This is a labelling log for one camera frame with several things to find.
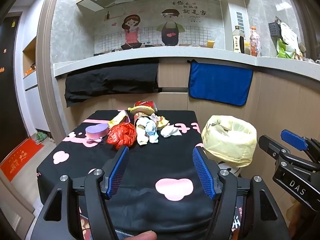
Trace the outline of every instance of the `blue towel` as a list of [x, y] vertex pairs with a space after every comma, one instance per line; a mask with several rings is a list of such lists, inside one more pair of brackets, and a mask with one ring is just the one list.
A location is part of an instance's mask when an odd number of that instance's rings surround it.
[[243, 106], [248, 98], [253, 70], [191, 61], [188, 93], [204, 99]]

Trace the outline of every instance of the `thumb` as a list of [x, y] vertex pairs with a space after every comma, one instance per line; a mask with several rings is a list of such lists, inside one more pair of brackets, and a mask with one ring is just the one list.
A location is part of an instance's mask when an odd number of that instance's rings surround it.
[[153, 231], [148, 231], [137, 236], [125, 238], [124, 240], [157, 240], [157, 235]]

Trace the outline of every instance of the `trash bin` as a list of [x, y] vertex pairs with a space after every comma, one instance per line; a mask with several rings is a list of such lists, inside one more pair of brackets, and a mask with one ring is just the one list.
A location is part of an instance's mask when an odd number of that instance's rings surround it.
[[253, 125], [226, 115], [211, 116], [201, 137], [208, 158], [236, 176], [241, 167], [251, 163], [257, 145], [257, 131]]

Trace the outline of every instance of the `grid tile pattern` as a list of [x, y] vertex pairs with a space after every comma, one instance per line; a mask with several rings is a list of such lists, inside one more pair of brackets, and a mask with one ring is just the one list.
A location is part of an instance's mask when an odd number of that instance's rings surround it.
[[[161, 34], [156, 30], [157, 27], [141, 28], [138, 33], [138, 41], [142, 44], [160, 44]], [[182, 33], [182, 43], [206, 45], [207, 40], [211, 40], [211, 29], [195, 26], [184, 26], [185, 32]], [[99, 40], [100, 52], [120, 49], [125, 43], [125, 34], [116, 32], [101, 36]]]

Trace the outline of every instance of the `blue gripper pad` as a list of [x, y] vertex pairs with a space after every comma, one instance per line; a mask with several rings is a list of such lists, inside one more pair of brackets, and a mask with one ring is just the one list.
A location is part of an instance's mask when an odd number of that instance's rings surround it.
[[281, 132], [281, 139], [299, 151], [306, 151], [308, 149], [308, 144], [303, 138], [288, 130]]
[[107, 195], [110, 199], [113, 195], [117, 193], [119, 189], [125, 169], [127, 168], [128, 161], [129, 161], [129, 148], [125, 147], [115, 168], [111, 173], [111, 176], [109, 177], [109, 183], [108, 183], [109, 187], [107, 190]]
[[208, 171], [207, 166], [204, 164], [199, 151], [196, 148], [193, 149], [192, 160], [197, 170], [204, 192], [210, 197], [210, 199], [213, 200], [216, 195], [213, 188], [213, 179]]

